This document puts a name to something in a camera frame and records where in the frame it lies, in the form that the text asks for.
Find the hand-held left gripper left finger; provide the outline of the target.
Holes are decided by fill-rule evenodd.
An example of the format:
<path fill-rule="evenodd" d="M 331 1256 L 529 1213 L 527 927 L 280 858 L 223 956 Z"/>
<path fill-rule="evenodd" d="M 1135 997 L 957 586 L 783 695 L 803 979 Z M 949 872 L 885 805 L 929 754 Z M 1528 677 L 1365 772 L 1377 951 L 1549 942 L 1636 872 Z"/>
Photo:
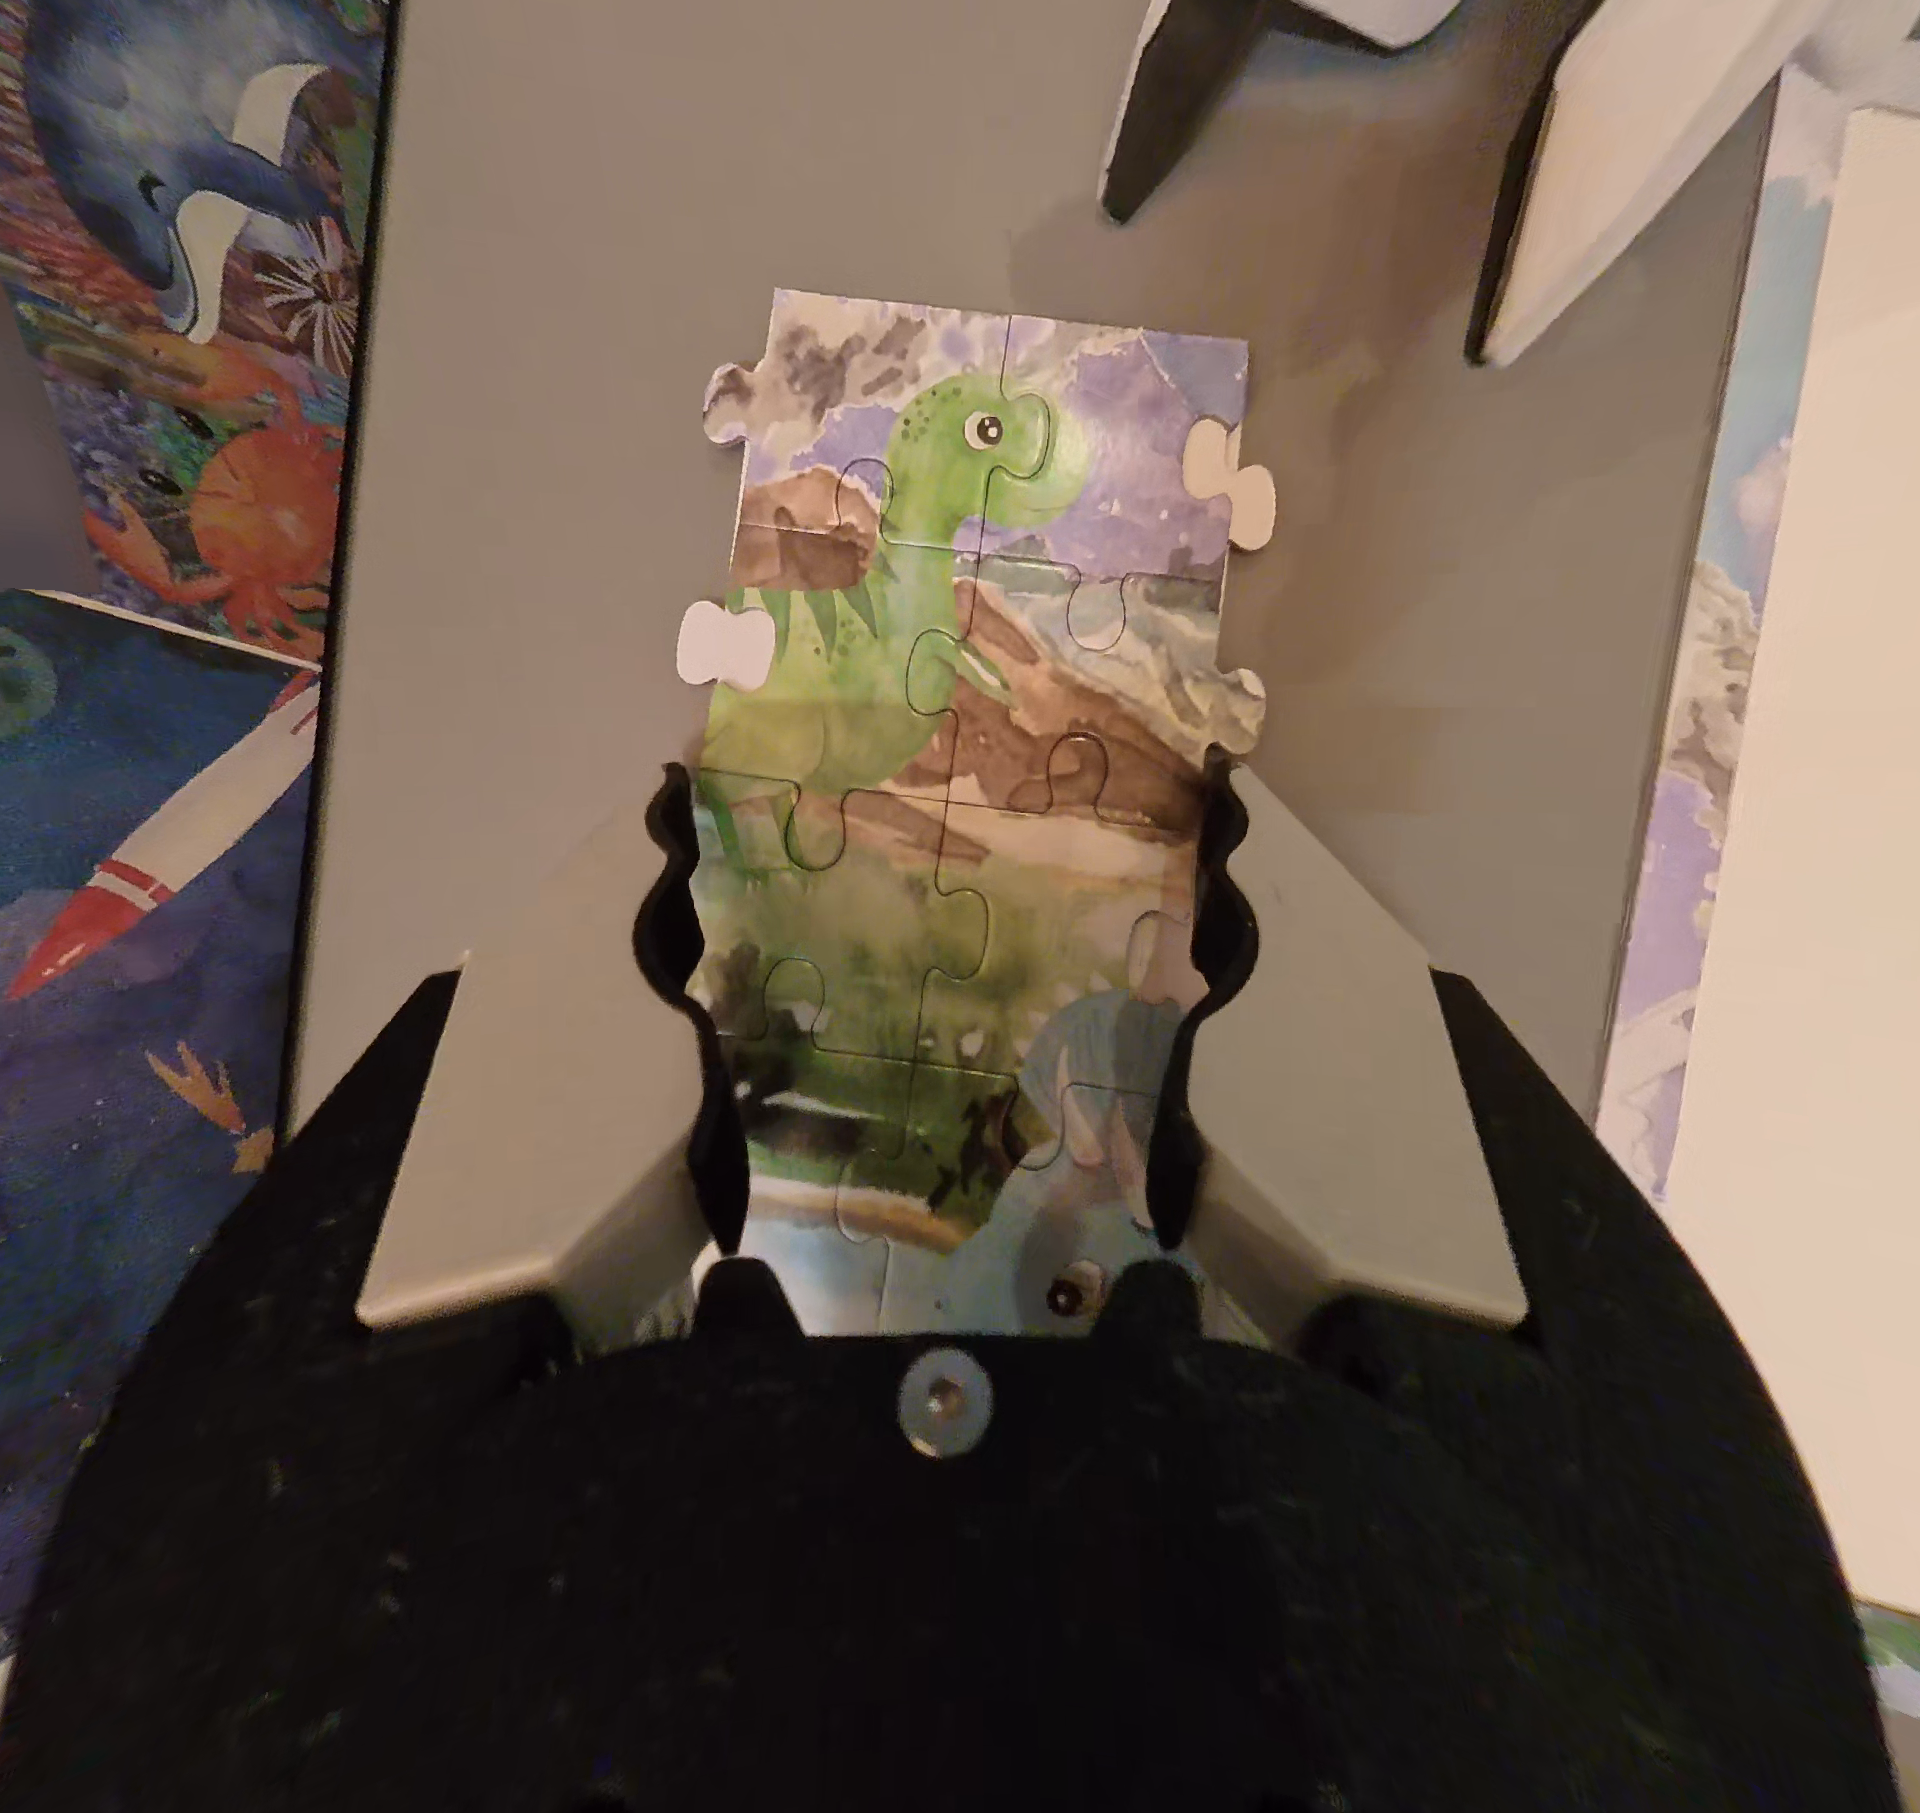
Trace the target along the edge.
<path fill-rule="evenodd" d="M 357 1311 L 368 1325 L 543 1295 L 637 1331 L 733 1250 L 750 1154 L 702 958 L 691 774 L 667 764 L 463 964 Z"/>

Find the illustrated puzzle box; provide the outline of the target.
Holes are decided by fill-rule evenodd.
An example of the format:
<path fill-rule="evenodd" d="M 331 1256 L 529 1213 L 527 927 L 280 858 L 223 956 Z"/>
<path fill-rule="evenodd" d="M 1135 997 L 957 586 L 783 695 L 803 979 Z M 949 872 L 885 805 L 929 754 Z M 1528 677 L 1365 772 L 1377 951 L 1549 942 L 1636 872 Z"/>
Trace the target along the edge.
<path fill-rule="evenodd" d="M 94 594 L 4 580 L 4 1668 L 275 1150 L 397 0 L 4 0 L 4 332 Z"/>

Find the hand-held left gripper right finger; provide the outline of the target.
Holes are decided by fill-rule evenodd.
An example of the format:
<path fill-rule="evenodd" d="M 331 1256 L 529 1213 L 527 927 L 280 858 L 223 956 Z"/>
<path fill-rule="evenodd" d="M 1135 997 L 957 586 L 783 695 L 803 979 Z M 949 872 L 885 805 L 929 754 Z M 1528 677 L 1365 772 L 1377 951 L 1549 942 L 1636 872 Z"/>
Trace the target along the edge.
<path fill-rule="evenodd" d="M 1265 1344 L 1332 1299 L 1525 1315 L 1423 945 L 1248 766 L 1211 749 L 1190 961 L 1146 1215 Z"/>

